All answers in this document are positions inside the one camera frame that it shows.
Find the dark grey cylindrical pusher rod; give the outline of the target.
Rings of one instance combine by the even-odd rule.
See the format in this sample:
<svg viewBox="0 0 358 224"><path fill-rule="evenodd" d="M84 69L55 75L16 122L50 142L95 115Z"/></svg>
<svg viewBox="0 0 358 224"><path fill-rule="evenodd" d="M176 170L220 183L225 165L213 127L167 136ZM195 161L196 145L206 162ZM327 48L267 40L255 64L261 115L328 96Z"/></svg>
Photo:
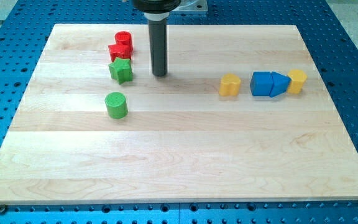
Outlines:
<svg viewBox="0 0 358 224"><path fill-rule="evenodd" d="M148 20L152 73L156 77L164 77L168 73L167 17L169 13L145 12L144 16Z"/></svg>

